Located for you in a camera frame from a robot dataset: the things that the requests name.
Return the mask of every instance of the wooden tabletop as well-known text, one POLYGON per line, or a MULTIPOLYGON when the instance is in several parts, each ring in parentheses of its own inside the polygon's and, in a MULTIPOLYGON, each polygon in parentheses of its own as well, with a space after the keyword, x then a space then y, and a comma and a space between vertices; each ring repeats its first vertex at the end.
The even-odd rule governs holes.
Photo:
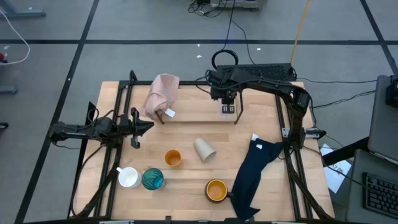
MULTIPOLYGON (((114 108, 118 82, 103 82, 97 108, 100 115, 114 108)), ((211 100, 209 95, 195 86, 180 86, 190 90, 192 101, 211 100)), ((130 107, 142 106, 149 92, 149 86, 133 86, 130 107)), ((123 93, 123 110, 126 91, 123 93)), ((256 90, 244 90, 244 112, 238 124, 217 122, 155 122, 145 135, 139 138, 140 149, 130 145, 130 138, 123 144, 121 167, 134 167, 141 174, 150 167, 160 169, 166 179, 161 190, 146 190, 142 184, 135 189, 127 189, 117 184, 112 219, 129 220, 164 220, 171 215, 173 220, 224 220, 236 217, 229 199, 219 204, 207 201, 204 195, 206 183, 211 179, 221 179, 231 190, 239 167, 249 147, 252 133, 269 142, 280 142, 280 126, 275 105, 275 96, 256 90), (196 153, 193 142, 196 138, 206 139, 217 151, 210 162, 204 164, 196 153), (164 154, 169 149, 181 152, 182 166, 169 167, 164 161, 164 154)), ((286 109, 282 103, 285 118, 286 109)), ((312 127, 312 119, 307 111, 304 117, 305 128, 312 127)), ((318 150, 314 139, 306 139, 305 146, 318 150)), ((89 141, 85 159, 99 146, 99 142, 89 141)), ((323 209, 334 217, 333 207, 326 185, 320 156, 308 149, 302 149, 302 160, 309 191, 323 209)), ((92 157, 83 169, 75 198, 75 210, 79 212, 90 200, 98 188, 104 161, 105 149, 92 157)), ((305 217, 302 194, 297 188, 301 216, 305 217)), ((108 191, 104 194, 101 214, 105 214, 108 191)), ((260 208, 255 214, 256 221, 293 221, 294 213, 290 196, 289 181, 285 161, 276 159, 262 171, 251 206, 260 208)))

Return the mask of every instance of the yellow cable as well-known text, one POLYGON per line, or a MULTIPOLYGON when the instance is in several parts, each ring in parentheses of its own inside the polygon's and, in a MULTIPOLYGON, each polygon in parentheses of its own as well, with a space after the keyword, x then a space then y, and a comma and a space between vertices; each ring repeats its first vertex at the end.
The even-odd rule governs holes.
POLYGON ((305 8, 304 8, 304 13, 303 13, 303 16, 301 17, 300 25, 298 27, 298 31, 297 31, 297 34, 296 34, 296 39, 294 40, 293 52, 292 52, 292 56, 290 58, 290 64, 291 65, 293 65, 293 59, 294 59, 294 54, 296 53, 297 41, 298 41, 298 39, 300 37, 301 28, 303 27, 305 15, 307 14, 307 10, 308 10, 308 6, 310 5, 310 1, 311 0, 307 0, 307 3, 306 3, 305 8))

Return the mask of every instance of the blue glass cup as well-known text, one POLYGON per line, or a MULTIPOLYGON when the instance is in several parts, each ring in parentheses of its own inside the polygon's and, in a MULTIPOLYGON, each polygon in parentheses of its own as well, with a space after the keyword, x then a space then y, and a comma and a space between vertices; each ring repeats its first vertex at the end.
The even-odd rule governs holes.
POLYGON ((156 190, 165 184, 162 171, 156 168, 147 169, 142 175, 142 184, 148 190, 156 190))

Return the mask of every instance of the black cloth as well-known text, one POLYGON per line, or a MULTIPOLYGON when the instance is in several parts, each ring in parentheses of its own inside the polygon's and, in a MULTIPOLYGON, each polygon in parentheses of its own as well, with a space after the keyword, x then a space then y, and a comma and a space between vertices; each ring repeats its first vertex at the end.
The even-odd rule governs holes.
POLYGON ((276 159, 283 145, 282 142, 270 143, 258 138, 250 141, 249 151, 239 168, 232 188, 231 202, 240 220, 245 221, 260 211, 251 208, 250 204, 259 186, 261 171, 269 162, 276 159), (262 149, 256 147, 258 144, 262 145, 262 149))

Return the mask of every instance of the pink cloth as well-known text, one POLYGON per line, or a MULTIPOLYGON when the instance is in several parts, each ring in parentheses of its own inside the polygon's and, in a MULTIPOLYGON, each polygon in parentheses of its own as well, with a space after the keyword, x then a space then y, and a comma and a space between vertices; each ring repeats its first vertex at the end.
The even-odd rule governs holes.
POLYGON ((157 75, 152 82, 149 94, 140 113, 150 119, 157 120, 155 112, 161 115, 177 100, 177 89, 180 78, 171 74, 157 75))

